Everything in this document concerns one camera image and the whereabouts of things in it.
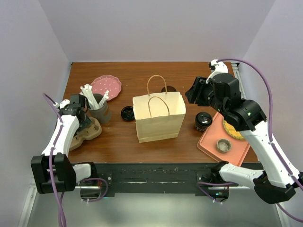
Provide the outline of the black takeout coffee cup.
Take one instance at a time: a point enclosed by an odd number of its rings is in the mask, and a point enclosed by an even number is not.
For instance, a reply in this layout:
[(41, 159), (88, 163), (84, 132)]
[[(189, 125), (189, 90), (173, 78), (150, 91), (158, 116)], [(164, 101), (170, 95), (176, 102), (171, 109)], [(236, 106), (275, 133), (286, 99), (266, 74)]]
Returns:
[(196, 121), (195, 122), (195, 129), (197, 131), (205, 131), (208, 129), (208, 127), (212, 124), (212, 122), (200, 122)]

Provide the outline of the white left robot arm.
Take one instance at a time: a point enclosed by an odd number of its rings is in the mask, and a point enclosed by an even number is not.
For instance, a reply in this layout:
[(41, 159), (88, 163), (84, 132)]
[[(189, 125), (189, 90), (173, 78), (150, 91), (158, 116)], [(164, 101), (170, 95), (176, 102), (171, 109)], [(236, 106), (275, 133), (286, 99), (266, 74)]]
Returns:
[(92, 164), (73, 166), (68, 159), (72, 139), (91, 123), (85, 112), (85, 96), (72, 95), (61, 103), (53, 101), (46, 94), (43, 96), (57, 114), (57, 124), (42, 154), (31, 160), (38, 192), (53, 193), (53, 186), (56, 186), (57, 192), (73, 191), (80, 181), (94, 185), (98, 181), (98, 174), (92, 170)]

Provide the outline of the brown pulp cup carrier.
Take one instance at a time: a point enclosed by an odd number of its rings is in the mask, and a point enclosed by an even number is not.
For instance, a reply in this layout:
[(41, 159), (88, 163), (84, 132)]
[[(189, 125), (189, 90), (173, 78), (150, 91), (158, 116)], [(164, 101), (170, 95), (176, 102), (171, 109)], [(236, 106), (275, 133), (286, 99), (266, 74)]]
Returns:
[(69, 151), (77, 149), (82, 145), (83, 141), (92, 140), (102, 133), (98, 120), (93, 117), (90, 117), (90, 120), (91, 124), (73, 137)]

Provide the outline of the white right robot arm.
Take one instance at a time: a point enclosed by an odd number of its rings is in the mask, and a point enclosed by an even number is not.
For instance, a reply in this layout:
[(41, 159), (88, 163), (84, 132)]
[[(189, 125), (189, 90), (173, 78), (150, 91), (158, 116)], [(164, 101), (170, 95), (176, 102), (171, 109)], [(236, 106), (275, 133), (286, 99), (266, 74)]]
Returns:
[(288, 201), (303, 183), (303, 174), (286, 158), (272, 133), (259, 104), (241, 97), (239, 81), (229, 73), (212, 78), (196, 77), (185, 93), (189, 103), (210, 106), (250, 144), (263, 170), (253, 170), (221, 161), (211, 169), (217, 186), (239, 184), (255, 191), (268, 204)]

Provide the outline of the yellow paper bag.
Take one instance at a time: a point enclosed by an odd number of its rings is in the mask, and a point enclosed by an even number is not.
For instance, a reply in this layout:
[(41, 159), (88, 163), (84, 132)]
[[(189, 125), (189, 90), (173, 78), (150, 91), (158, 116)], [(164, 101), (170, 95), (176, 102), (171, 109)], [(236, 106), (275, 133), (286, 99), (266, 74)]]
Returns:
[(186, 105), (180, 92), (165, 91), (133, 97), (139, 143), (176, 138), (184, 121)]

